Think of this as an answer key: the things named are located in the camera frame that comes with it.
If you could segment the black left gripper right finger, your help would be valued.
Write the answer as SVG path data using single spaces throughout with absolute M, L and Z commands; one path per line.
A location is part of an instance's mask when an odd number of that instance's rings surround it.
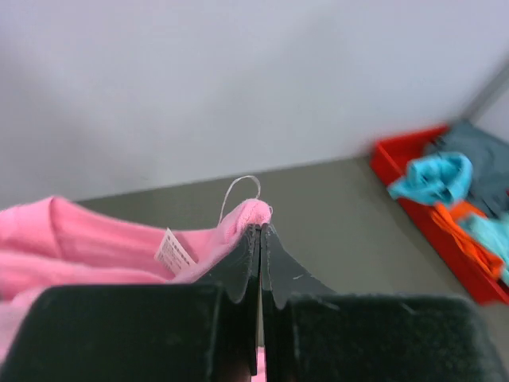
M 338 294 L 260 234 L 268 381 L 505 381 L 507 370 L 467 299 Z

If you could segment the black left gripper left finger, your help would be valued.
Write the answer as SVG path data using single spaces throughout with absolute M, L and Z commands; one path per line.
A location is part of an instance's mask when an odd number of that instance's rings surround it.
M 248 381 L 257 372 L 259 228 L 190 284 L 59 286 L 32 304 L 4 381 Z

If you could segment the pink t shirt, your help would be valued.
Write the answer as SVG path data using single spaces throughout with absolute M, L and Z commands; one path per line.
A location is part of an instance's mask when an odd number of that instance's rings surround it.
M 53 287 L 190 284 L 229 254 L 271 207 L 248 199 L 214 228 L 175 231 L 116 220 L 60 197 L 1 213 L 1 365 L 32 304 Z M 257 372 L 265 376 L 257 344 Z

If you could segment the orange t shirt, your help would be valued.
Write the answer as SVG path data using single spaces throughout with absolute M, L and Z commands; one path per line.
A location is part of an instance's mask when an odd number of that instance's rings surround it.
M 476 263 L 488 277 L 498 281 L 501 279 L 504 262 L 474 240 L 460 226 L 460 222 L 471 214 L 486 217 L 483 212 L 467 201 L 460 201 L 452 207 L 437 203 L 431 211 L 434 223 L 450 234 L 464 255 Z

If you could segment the light blue t shirt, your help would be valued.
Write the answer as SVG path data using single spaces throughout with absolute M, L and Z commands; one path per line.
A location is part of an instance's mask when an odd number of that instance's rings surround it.
M 452 207 L 463 201 L 473 179 L 473 165 L 459 152 L 440 152 L 410 161 L 406 172 L 387 186 L 389 195 L 420 205 Z

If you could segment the teal t shirt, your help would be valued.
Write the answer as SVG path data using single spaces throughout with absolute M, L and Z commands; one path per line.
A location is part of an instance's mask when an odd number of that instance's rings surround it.
M 502 281 L 508 285 L 508 213 L 489 219 L 474 214 L 460 222 L 460 226 L 479 244 L 504 262 Z

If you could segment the grey blue t shirt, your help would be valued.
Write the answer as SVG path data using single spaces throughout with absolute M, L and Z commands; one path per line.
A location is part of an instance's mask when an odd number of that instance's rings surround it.
M 491 218 L 508 211 L 508 144 L 469 122 L 454 123 L 423 149 L 423 154 L 459 152 L 472 163 L 466 200 Z

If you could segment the right aluminium corner post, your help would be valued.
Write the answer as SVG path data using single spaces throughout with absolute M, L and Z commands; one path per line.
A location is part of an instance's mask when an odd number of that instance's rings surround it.
M 504 130 L 508 128 L 508 55 L 459 114 L 459 119 L 493 134 L 507 134 Z

